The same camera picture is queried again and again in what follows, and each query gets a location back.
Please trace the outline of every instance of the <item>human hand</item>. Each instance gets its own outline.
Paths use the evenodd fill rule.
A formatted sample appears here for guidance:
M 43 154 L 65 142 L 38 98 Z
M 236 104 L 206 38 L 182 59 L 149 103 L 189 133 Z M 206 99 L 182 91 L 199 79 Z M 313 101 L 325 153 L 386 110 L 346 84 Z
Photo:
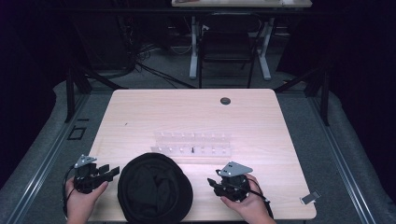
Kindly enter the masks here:
M 256 177 L 253 175 L 245 174 L 247 179 L 251 179 L 257 182 Z M 249 180 L 250 189 L 260 193 L 259 188 L 256 184 Z M 244 201 L 241 203 L 233 202 L 228 198 L 222 196 L 221 200 L 231 209 L 239 214 L 249 224 L 270 224 L 275 223 L 272 218 L 268 215 L 268 211 L 265 208 L 264 201 L 258 195 L 249 193 Z
M 66 195 L 70 195 L 67 200 L 67 223 L 86 223 L 92 213 L 96 200 L 106 190 L 108 182 L 103 182 L 97 189 L 89 194 L 78 192 L 74 188 L 74 177 L 66 182 Z

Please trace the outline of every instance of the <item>dark background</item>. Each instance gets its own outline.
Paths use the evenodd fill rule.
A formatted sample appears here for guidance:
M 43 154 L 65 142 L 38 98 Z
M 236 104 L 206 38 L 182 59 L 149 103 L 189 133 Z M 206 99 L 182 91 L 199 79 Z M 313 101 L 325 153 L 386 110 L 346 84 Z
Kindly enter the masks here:
M 111 7 L 107 1 L 101 4 L 97 7 Z M 17 0 L 0 5 L 1 187 L 50 116 L 56 97 L 52 88 L 65 80 L 73 60 L 109 70 L 125 69 L 130 62 L 115 18 L 90 15 L 71 22 L 49 16 L 42 6 L 62 7 L 64 2 Z M 342 10 L 346 15 L 294 21 L 278 71 L 301 76 L 324 55 L 333 56 L 331 91 L 396 202 L 395 1 L 315 0 L 310 10 Z M 87 26 L 89 20 L 97 26 Z

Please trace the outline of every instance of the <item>wooden table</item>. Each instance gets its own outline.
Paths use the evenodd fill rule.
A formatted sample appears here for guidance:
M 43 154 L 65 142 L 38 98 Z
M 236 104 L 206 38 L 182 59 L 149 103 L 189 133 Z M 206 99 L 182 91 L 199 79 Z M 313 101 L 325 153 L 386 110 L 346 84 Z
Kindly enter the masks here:
M 223 105 L 220 99 L 231 103 Z M 207 178 L 228 161 L 253 169 L 275 219 L 311 219 L 315 206 L 300 198 L 309 194 L 282 112 L 272 90 L 121 90 L 114 91 L 90 156 L 98 165 L 121 169 L 151 151 L 155 133 L 229 133 L 231 157 L 172 159 L 189 178 L 193 203 L 184 221 L 241 220 L 226 207 Z M 119 175 L 98 200 L 92 221 L 125 221 L 117 198 Z
M 219 9 L 232 10 L 232 8 L 245 8 L 247 11 L 249 8 L 257 7 L 268 7 L 268 8 L 280 8 L 280 7 L 294 7 L 304 8 L 311 7 L 312 2 L 310 0 L 194 0 L 179 3 L 177 0 L 172 0 L 173 7 L 218 7 Z M 271 33 L 274 27 L 274 19 L 270 19 L 265 23 L 264 30 L 262 31 L 263 41 L 262 47 L 258 49 L 258 55 L 260 60 L 260 66 L 262 68 L 262 76 L 264 80 L 271 80 L 270 70 L 268 63 L 265 59 L 265 53 L 268 48 Z M 195 18 L 192 17 L 191 21 L 191 65 L 190 65 L 190 78 L 196 78 L 196 71 L 198 66 L 198 54 L 197 54 L 197 24 Z

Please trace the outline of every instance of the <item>gray carpet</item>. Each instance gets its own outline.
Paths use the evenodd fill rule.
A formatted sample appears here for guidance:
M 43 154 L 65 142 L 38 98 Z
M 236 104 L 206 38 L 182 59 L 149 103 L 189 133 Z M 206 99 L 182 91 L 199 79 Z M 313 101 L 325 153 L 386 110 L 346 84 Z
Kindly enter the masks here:
M 282 52 L 285 39 L 273 38 L 268 51 L 268 63 L 273 74 L 273 80 L 264 81 L 261 69 L 256 66 L 252 88 L 273 89 L 280 86 L 284 79 L 292 78 L 288 74 L 276 73 L 276 62 Z M 176 54 L 172 51 L 154 50 L 143 64 L 177 77 L 178 79 L 197 86 L 197 80 L 189 79 L 190 54 Z M 121 86 L 130 89 L 171 89 L 175 86 L 146 71 L 139 72 L 139 67 L 132 74 L 111 79 Z M 243 88 L 245 78 L 236 74 L 241 73 L 239 67 L 226 67 L 221 71 L 214 67 L 205 67 L 205 88 Z M 65 85 L 61 83 L 55 88 L 57 93 L 56 106 L 46 126 L 33 143 L 19 167 L 0 191 L 0 204 L 2 213 L 0 223 L 7 223 L 10 217 L 17 218 L 20 223 L 63 223 L 62 212 L 62 181 L 64 173 L 70 164 L 73 164 L 81 154 L 87 154 L 105 113 L 111 91 L 108 87 L 96 80 L 91 80 L 94 91 L 89 96 L 78 96 L 78 112 L 69 124 L 64 124 L 66 118 Z M 340 171 L 337 169 L 331 153 L 326 133 L 321 126 L 321 120 L 314 106 L 316 99 L 307 99 L 302 94 L 304 83 L 277 95 L 285 121 L 290 130 L 291 139 L 296 148 L 297 155 L 302 165 L 304 175 L 311 191 L 317 190 L 322 194 L 318 199 L 316 208 L 318 215 L 308 223 L 361 223 L 359 213 L 351 200 Z M 333 133 L 340 150 L 342 151 L 348 167 L 354 175 L 361 192 L 368 203 L 376 223 L 395 223 L 395 208 L 378 183 L 375 172 L 367 160 L 359 140 L 350 127 L 342 107 L 337 98 L 331 95 L 329 119 Z M 85 130 L 80 140 L 68 140 L 67 137 L 76 137 Z M 23 197 L 29 189 L 29 183 L 40 169 L 42 161 L 55 148 L 59 153 L 54 154 L 48 165 L 47 173 L 39 174 L 43 177 L 42 184 L 37 185 L 28 202 Z M 283 221 L 278 223 L 302 223 L 302 221 Z

